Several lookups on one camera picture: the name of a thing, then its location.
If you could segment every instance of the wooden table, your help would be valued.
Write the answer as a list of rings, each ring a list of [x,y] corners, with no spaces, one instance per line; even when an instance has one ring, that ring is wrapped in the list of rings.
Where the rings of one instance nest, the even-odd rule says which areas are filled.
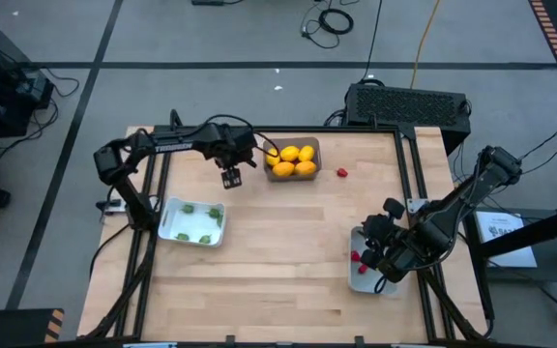
[[[352,227],[367,215],[382,213],[387,197],[403,200],[393,136],[271,136],[317,137],[324,167],[317,179],[269,183],[261,166],[240,165],[243,185],[225,190],[212,161],[196,152],[171,157],[165,196],[223,203],[225,235],[216,249],[159,240],[143,339],[224,341],[235,334],[239,342],[349,343],[363,335],[367,343],[426,342],[415,273],[391,296],[359,294],[347,286]],[[417,136],[429,198],[441,198],[453,189],[453,182],[440,131],[417,129]],[[403,147],[416,192],[409,147]],[[263,165],[260,152],[255,152],[255,161]],[[139,189],[144,165],[132,177]],[[160,165],[158,158],[154,188]],[[347,169],[347,178],[335,174],[339,167]],[[401,223],[406,225],[405,218]],[[124,224],[125,217],[107,218],[102,242]],[[131,238],[132,233],[119,237],[98,258],[79,334],[91,331],[120,294]],[[449,294],[483,333],[484,313],[467,246],[458,243],[442,265]],[[439,305],[432,293],[431,298],[436,331],[443,336]],[[132,332],[135,308],[136,296],[130,303],[127,333]]]

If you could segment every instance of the gray floor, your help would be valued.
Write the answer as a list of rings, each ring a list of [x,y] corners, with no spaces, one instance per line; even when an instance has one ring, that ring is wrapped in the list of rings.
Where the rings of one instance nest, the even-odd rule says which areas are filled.
[[[125,0],[104,56],[106,62],[364,62],[376,2],[347,8],[356,21],[340,46],[323,50],[302,39],[308,0],[248,0],[222,8],[189,1]],[[91,62],[113,0],[0,1],[0,27],[42,62]],[[384,2],[373,60],[411,62],[434,0]],[[320,34],[319,40],[332,40]],[[552,63],[554,58],[526,0],[443,0],[430,29],[423,62]],[[89,71],[56,73],[85,81]],[[171,108],[193,125],[232,113],[257,125],[321,125],[342,107],[351,69],[100,70],[20,307],[62,306],[63,337],[73,338],[101,226],[93,205],[104,198],[92,153],[128,125],[167,122]],[[409,86],[409,70],[372,70],[387,85]],[[6,305],[31,238],[55,164],[83,89],[57,99],[60,119],[36,141],[0,160],[0,187],[13,194],[0,211],[0,308]],[[63,90],[69,85],[59,83]],[[416,88],[466,93],[474,106],[465,142],[469,171],[486,144],[515,154],[557,130],[557,71],[419,70]],[[0,140],[0,144],[10,142]],[[557,139],[530,156],[531,168],[557,149]],[[557,208],[557,158],[496,196],[507,207]],[[549,285],[557,294],[557,284]],[[502,342],[557,347],[557,307],[534,287],[490,286]]]

